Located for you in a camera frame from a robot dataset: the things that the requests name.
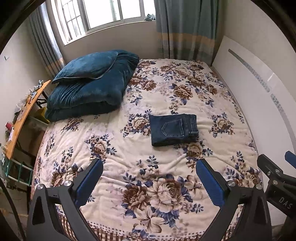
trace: headboard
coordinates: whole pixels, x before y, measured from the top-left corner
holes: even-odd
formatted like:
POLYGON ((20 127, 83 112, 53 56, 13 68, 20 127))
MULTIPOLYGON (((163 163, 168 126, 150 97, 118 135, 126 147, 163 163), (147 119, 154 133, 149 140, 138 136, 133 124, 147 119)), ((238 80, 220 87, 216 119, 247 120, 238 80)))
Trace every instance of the headboard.
MULTIPOLYGON (((296 169, 284 159, 286 151, 296 153, 296 102, 281 80, 254 54, 226 36, 213 67, 241 107, 258 154, 269 157, 284 174, 296 177, 296 169)), ((263 174, 265 190, 267 183, 263 174)), ((284 223, 282 212, 271 204, 269 209, 272 225, 284 223)))

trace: wooden table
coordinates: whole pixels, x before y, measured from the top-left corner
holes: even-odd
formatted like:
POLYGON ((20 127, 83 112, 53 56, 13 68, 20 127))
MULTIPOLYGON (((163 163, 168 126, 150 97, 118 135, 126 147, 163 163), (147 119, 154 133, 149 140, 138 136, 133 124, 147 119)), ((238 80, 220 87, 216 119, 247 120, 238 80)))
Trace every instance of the wooden table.
POLYGON ((31 111, 32 107, 34 104, 37 104, 40 108, 41 108, 41 105, 42 104, 45 104, 46 103, 46 100, 40 100, 39 99, 39 96, 41 94, 43 94, 43 96, 47 99, 47 96, 46 94, 44 93, 44 89, 46 88, 46 86, 50 83, 50 80, 43 83, 42 87, 37 90, 37 93, 35 95, 35 97, 31 100, 31 102, 29 104, 26 104, 25 105, 25 110, 24 112, 21 114, 22 117, 21 119, 17 120, 15 122, 15 124, 13 125, 13 135, 12 135, 12 138, 11 140, 8 142, 7 144, 7 151, 5 153, 6 157, 10 160, 12 158, 12 154, 13 154, 13 151, 15 149, 15 144, 17 142, 17 138, 20 134, 20 131, 21 131, 21 128, 26 120, 26 118, 28 117, 29 115, 29 112, 31 111))

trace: blue gripper pad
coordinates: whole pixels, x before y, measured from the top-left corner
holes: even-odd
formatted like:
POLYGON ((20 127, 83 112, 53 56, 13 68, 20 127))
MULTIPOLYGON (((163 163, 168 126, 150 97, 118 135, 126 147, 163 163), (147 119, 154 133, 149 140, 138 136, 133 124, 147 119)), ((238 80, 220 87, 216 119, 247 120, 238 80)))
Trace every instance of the blue gripper pad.
POLYGON ((75 205, 77 207, 81 207, 86 204, 102 173, 103 163, 98 159, 77 188, 75 200, 75 205))
POLYGON ((296 155, 294 155, 290 151, 287 151, 285 154, 285 160, 289 162, 296 169, 296 155))
POLYGON ((222 207, 225 203, 224 201, 224 191, 220 184, 216 181, 214 176, 205 166, 202 160, 196 162, 196 174, 204 185, 212 203, 215 206, 222 207))

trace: bed sheet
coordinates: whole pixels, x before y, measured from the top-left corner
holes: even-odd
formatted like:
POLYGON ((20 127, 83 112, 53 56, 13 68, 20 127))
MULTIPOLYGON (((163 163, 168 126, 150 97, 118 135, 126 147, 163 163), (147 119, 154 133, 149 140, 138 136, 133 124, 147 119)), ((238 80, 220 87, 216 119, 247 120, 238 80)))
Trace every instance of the bed sheet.
POLYGON ((80 209, 102 240, 197 240, 219 208, 196 175, 196 161, 205 158, 226 180, 253 187, 261 183, 257 156, 238 105, 205 63, 141 60, 120 109, 50 123, 32 195, 38 184, 62 185, 99 158, 103 175, 80 209), (197 115, 198 142, 153 147, 149 114, 181 113, 197 115))

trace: metal bolt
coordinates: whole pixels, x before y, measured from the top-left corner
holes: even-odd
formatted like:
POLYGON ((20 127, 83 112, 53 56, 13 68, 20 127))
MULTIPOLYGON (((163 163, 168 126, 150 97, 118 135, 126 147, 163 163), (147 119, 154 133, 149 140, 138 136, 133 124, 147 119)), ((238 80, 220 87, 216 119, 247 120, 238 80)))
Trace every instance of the metal bolt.
POLYGON ((42 189, 42 188, 44 188, 44 185, 43 184, 39 184, 38 186, 37 186, 37 189, 42 189))
POLYGON ((230 187, 234 187, 235 186, 235 182, 234 181, 228 181, 227 185, 230 187))
POLYGON ((258 190, 261 190, 261 189, 262 189, 262 186, 261 186, 260 184, 257 184, 257 185, 256 185, 256 188, 257 188, 258 190))
POLYGON ((68 180, 64 182, 64 186, 68 187, 72 184, 72 181, 68 180))

